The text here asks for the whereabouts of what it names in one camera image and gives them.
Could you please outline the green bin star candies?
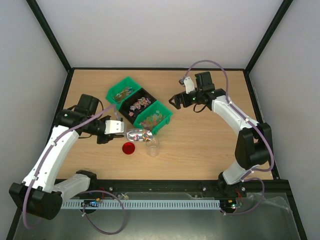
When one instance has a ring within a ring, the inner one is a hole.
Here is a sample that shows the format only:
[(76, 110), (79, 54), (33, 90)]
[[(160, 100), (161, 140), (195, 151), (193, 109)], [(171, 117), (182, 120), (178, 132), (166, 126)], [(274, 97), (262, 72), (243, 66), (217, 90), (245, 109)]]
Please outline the green bin star candies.
[(136, 117), (133, 126), (156, 135), (161, 128), (169, 124), (172, 115), (172, 111), (157, 100)]

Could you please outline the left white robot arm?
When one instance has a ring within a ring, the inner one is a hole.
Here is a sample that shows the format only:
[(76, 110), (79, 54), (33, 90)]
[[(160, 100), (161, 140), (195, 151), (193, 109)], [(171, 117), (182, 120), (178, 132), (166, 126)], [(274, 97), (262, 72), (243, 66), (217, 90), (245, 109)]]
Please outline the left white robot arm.
[(56, 183), (59, 170), (81, 134), (96, 137), (97, 144), (106, 144), (125, 133), (123, 118), (97, 113), (100, 100), (82, 94), (76, 105), (62, 109), (55, 117), (49, 140), (35, 166), (21, 183), (13, 183), (9, 195), (22, 216), (31, 214), (43, 219), (56, 217), (63, 203), (74, 196), (97, 188), (97, 175), (79, 170), (71, 178)]

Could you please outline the metal candy scoop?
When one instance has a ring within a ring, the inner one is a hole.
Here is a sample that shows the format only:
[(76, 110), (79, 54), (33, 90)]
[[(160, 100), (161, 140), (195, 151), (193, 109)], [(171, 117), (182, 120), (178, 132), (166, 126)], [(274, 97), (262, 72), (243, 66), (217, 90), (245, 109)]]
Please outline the metal candy scoop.
[(140, 128), (129, 129), (125, 136), (130, 142), (148, 142), (153, 139), (153, 134), (150, 130)]

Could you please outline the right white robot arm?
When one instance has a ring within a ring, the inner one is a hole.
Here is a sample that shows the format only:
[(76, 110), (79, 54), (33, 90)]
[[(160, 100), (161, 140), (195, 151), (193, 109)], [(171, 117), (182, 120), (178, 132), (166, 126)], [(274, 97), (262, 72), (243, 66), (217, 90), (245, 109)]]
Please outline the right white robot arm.
[(176, 109), (203, 105), (219, 115), (237, 134), (235, 161), (218, 176), (217, 190), (221, 195), (229, 196), (249, 174), (262, 171), (263, 164), (269, 163), (266, 172), (273, 169), (272, 130), (267, 123), (245, 114), (231, 100), (227, 89), (215, 88), (208, 71), (197, 73), (195, 79), (183, 76), (179, 83), (185, 91), (174, 95), (169, 100), (171, 105)]

